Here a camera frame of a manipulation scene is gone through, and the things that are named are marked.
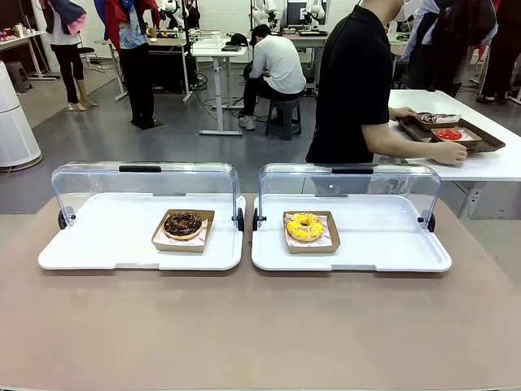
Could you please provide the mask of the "person's right hand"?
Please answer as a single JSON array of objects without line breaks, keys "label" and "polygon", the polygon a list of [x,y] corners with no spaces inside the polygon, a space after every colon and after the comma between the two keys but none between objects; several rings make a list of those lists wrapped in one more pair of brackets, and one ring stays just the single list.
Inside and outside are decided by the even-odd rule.
[{"label": "person's right hand", "polygon": [[438,142],[431,145],[431,159],[444,165],[460,165],[467,158],[465,146],[455,142]]}]

